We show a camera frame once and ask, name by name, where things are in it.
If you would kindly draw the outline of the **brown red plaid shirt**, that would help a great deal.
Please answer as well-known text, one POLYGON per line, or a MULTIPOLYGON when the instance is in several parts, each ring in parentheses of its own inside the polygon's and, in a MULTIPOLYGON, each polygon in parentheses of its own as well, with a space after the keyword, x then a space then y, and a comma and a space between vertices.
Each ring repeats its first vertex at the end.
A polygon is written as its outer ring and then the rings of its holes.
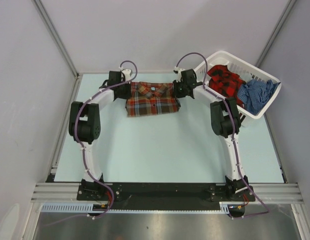
POLYGON ((125 103, 128 117, 176 113, 180 107, 172 83, 133 82, 131 97, 125 103))

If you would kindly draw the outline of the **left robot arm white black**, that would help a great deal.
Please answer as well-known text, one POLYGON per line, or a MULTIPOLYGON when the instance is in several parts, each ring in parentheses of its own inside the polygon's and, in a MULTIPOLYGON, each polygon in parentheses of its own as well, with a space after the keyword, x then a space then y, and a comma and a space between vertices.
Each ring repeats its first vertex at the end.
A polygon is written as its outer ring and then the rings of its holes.
POLYGON ((84 102, 71 103, 68 132, 80 147, 84 165, 76 197, 78 201, 100 201, 105 196, 112 198, 93 150, 101 134, 100 111, 117 98, 130 97, 132 74, 131 69, 122 67, 119 71, 110 71, 97 93, 84 102))

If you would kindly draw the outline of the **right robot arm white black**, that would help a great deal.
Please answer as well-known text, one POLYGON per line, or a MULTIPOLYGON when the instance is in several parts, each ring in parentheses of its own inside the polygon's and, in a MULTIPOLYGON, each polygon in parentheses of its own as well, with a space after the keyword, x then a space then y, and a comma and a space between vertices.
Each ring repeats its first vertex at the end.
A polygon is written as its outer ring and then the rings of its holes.
POLYGON ((256 195, 249 186, 240 158, 241 119, 236 100, 220 96, 208 88, 204 81, 198 81, 193 69, 176 67, 173 72, 177 74, 177 79, 173 81, 173 92, 177 98, 190 96, 209 107, 211 128, 222 144, 226 161, 222 193, 231 201, 244 201, 245 204, 255 201, 256 195))

